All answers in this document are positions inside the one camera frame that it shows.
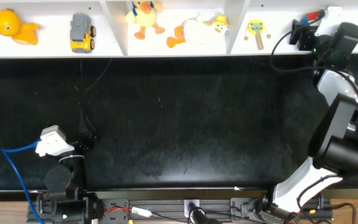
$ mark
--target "stuffed animal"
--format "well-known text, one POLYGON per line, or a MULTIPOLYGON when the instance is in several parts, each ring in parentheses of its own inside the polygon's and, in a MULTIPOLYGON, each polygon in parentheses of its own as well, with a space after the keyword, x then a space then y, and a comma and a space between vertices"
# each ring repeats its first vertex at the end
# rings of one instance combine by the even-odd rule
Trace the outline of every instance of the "stuffed animal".
POLYGON ((140 31, 135 33, 135 37, 139 40, 146 38, 145 32, 148 27, 154 27, 156 34, 165 32, 163 27, 158 26, 157 13, 155 10, 162 11, 162 4, 154 1, 133 1, 132 11, 125 18, 128 24, 140 25, 140 31))
POLYGON ((175 37, 168 37, 167 45, 173 48, 177 44, 207 44, 220 39, 227 31, 229 23, 226 16, 219 14, 214 21, 205 22, 201 16, 188 19, 182 26, 175 28, 175 37))
POLYGON ((38 24, 26 24, 12 9, 0 11, 0 34, 22 45, 37 45, 38 38, 35 30, 40 29, 38 24))

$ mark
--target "blue cable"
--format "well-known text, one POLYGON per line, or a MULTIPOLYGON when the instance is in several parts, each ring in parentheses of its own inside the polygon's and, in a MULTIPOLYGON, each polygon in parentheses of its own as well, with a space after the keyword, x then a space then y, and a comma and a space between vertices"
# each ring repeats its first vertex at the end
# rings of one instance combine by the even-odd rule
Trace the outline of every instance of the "blue cable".
POLYGON ((20 175, 19 171, 17 170, 17 168, 16 168, 15 164, 13 163, 12 159, 8 155, 8 153, 21 152, 21 151, 24 151, 24 150, 33 149, 33 148, 37 147, 37 144, 38 144, 39 141, 40 140, 34 142, 31 145, 22 147, 22 148, 18 148, 18 149, 1 149, 1 151, 4 154, 4 156, 6 157, 6 159, 9 161, 9 163, 11 164, 12 168, 15 170, 16 175, 18 176, 18 178, 20 180, 20 183, 22 184, 25 196, 27 197, 27 200, 29 201, 31 210, 34 213, 35 217, 38 219, 38 221, 41 224, 45 224, 45 222, 42 221, 41 217, 38 215, 37 211, 35 210, 34 206, 32 205, 32 201, 30 199, 30 195, 29 195, 29 192, 27 190, 27 187, 25 187, 24 180, 23 180, 22 176, 20 175))

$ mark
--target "wooden handle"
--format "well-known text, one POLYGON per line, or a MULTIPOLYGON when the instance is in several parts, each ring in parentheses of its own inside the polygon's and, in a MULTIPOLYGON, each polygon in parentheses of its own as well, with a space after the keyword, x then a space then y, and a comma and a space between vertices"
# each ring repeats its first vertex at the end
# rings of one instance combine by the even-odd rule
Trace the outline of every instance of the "wooden handle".
POLYGON ((256 45, 258 46, 258 50, 263 50, 264 49, 264 43, 262 42, 262 37, 260 36, 259 31, 256 32, 255 38, 256 38, 256 45))

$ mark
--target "blue scarf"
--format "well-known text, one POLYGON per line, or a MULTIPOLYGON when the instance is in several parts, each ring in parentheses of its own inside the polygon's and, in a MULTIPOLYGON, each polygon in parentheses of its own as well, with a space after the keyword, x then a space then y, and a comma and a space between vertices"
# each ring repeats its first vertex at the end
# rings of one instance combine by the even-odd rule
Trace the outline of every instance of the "blue scarf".
MULTIPOLYGON (((132 5, 133 5, 133 8, 132 8, 132 12, 134 13, 134 15, 135 16, 137 16, 137 12, 136 12, 136 6, 135 6, 135 3, 132 1, 132 5)), ((151 2, 150 1, 150 6, 152 7, 152 8, 154 8, 154 4, 153 4, 153 2, 151 2)))

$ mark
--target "toy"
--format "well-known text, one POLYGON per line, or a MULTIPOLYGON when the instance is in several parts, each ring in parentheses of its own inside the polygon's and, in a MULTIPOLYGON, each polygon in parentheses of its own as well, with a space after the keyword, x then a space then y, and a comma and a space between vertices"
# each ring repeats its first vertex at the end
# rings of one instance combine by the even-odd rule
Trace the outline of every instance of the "toy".
POLYGON ((145 32, 148 27, 154 27, 156 34, 165 32, 163 27, 158 26, 157 13, 155 10, 162 11, 162 4, 153 1, 133 1, 132 11, 127 14, 125 21, 128 24, 140 25, 140 31, 135 33, 135 37, 139 40, 145 39, 145 32))
POLYGON ((70 42, 71 50, 75 53, 90 53, 94 49, 96 28, 91 24, 91 18, 82 13, 73 15, 70 22, 70 42))
POLYGON ((229 24, 226 16, 219 14, 214 21, 205 22, 202 16, 188 19, 182 26, 175 28, 175 37, 168 37, 167 45, 173 48, 177 44, 207 44, 219 40, 227 31, 229 24))
MULTIPOLYGON (((262 37, 260 36, 260 34, 266 30, 265 24, 259 20, 250 21, 248 23, 248 29, 246 29, 246 37, 244 38, 244 40, 248 40, 247 30, 251 34, 255 35, 256 45, 258 46, 258 50, 263 50, 264 43, 262 42, 262 37)), ((270 39, 272 36, 270 34, 267 34, 266 37, 268 39, 270 39)))
POLYGON ((37 45, 38 38, 35 30, 38 24, 26 24, 12 9, 0 11, 0 34, 12 37, 13 41, 22 45, 37 45))

